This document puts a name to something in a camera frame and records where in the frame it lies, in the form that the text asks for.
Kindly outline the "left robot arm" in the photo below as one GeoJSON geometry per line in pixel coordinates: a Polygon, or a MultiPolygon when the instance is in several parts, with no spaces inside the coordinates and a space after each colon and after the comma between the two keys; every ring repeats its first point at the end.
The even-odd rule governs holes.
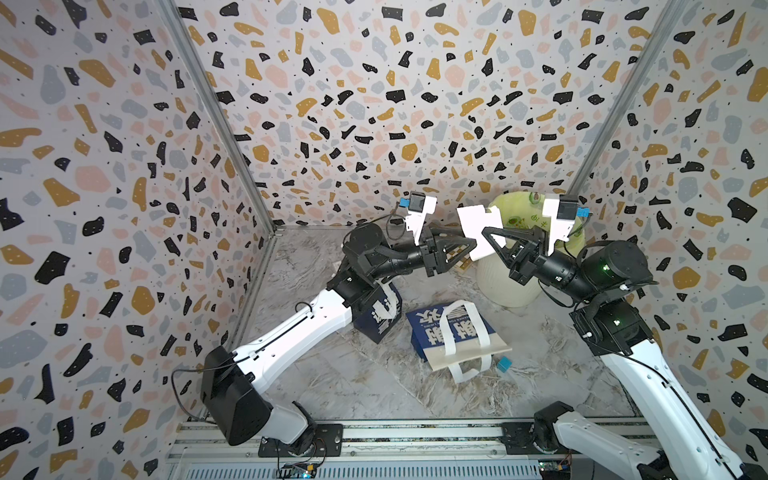
{"type": "Polygon", "coordinates": [[[422,270],[450,271],[477,243],[457,231],[429,228],[418,243],[391,245],[375,223],[352,230],[343,259],[325,289],[302,303],[269,333],[233,351],[217,347],[203,367],[201,401],[231,446],[261,436],[280,452],[302,455],[313,445],[317,424],[298,403],[281,405],[264,394],[297,359],[329,335],[353,324],[375,342],[402,316],[392,279],[422,270]]]}

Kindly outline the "white trash bin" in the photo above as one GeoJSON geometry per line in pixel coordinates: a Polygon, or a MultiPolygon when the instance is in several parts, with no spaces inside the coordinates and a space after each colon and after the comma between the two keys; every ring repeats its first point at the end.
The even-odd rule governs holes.
{"type": "Polygon", "coordinates": [[[488,255],[477,262],[476,282],[480,292],[491,302],[508,308],[522,308],[531,304],[542,289],[535,279],[521,285],[509,277],[509,270],[496,255],[488,255]]]}

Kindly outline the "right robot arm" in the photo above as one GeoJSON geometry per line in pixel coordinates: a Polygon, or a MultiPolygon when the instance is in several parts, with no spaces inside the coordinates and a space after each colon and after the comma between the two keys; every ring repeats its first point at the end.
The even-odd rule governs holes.
{"type": "Polygon", "coordinates": [[[629,241],[597,241],[590,254],[548,251],[539,228],[486,227],[483,237],[525,285],[537,279],[571,299],[569,317],[589,348],[620,380],[652,429],[657,449],[640,445],[558,401],[534,416],[532,439],[542,452],[574,450],[622,479],[764,479],[709,425],[671,372],[659,344],[627,296],[651,286],[646,256],[629,241]]]}

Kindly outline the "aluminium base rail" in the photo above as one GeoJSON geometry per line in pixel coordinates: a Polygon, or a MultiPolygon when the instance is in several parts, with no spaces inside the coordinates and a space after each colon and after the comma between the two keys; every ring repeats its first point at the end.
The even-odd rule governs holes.
{"type": "Polygon", "coordinates": [[[259,458],[264,438],[230,446],[219,430],[185,423],[168,455],[170,479],[611,479],[574,449],[565,455],[507,455],[501,424],[529,419],[331,420],[341,423],[339,457],[259,458]]]}

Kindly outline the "blue white bag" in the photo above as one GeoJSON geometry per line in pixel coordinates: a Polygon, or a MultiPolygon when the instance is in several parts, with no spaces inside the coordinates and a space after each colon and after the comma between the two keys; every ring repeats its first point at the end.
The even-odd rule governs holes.
{"type": "Polygon", "coordinates": [[[467,300],[413,310],[406,318],[419,358],[433,372],[447,369],[456,384],[488,370],[494,355],[512,349],[467,300]]]}

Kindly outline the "front navy bag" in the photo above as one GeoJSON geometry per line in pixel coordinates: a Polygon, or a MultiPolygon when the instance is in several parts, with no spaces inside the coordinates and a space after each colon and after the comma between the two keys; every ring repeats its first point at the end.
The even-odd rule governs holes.
{"type": "Polygon", "coordinates": [[[392,282],[382,284],[381,290],[371,308],[353,320],[354,328],[376,344],[380,344],[402,318],[402,297],[396,286],[392,282]]]}

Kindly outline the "yellow-green bin liner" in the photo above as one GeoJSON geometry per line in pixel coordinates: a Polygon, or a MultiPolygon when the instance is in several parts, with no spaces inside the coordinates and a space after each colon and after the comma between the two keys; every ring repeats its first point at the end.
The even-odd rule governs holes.
{"type": "MultiPolygon", "coordinates": [[[[545,195],[534,192],[516,191],[497,196],[488,208],[496,207],[501,215],[505,229],[533,229],[540,227],[547,234],[551,230],[551,218],[543,215],[546,200],[555,199],[556,195],[545,195]]],[[[582,220],[577,217],[571,229],[567,242],[557,240],[557,251],[572,254],[579,253],[586,245],[582,220]]]]}

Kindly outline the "small teal block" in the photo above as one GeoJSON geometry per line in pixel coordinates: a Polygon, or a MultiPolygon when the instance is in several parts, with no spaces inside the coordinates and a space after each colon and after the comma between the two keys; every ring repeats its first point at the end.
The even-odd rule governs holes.
{"type": "Polygon", "coordinates": [[[496,364],[496,368],[501,373],[506,373],[512,366],[512,361],[507,357],[502,357],[496,364]]]}

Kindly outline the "white receipt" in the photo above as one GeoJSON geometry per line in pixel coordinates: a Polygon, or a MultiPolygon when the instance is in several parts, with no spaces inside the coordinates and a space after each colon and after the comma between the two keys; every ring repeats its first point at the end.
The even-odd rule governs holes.
{"type": "Polygon", "coordinates": [[[485,227],[502,228],[502,217],[497,206],[485,207],[483,205],[474,205],[460,207],[457,214],[461,229],[466,238],[476,241],[475,248],[470,252],[472,261],[479,261],[489,255],[494,255],[496,251],[494,244],[499,247],[506,246],[506,239],[503,236],[492,235],[492,241],[489,242],[483,235],[485,227]]]}

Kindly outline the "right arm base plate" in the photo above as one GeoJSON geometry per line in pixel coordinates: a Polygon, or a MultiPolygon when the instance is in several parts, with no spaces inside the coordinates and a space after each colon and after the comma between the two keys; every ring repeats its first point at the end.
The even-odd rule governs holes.
{"type": "Polygon", "coordinates": [[[565,455],[569,452],[557,440],[540,440],[532,421],[503,422],[499,439],[507,455],[565,455]]]}

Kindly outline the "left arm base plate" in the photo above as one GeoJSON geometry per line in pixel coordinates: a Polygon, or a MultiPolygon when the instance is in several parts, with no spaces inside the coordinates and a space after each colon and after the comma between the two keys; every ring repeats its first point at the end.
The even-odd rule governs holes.
{"type": "Polygon", "coordinates": [[[341,423],[320,423],[311,425],[293,443],[264,438],[259,446],[259,458],[298,460],[304,457],[332,458],[339,457],[344,439],[344,426],[341,423]]]}

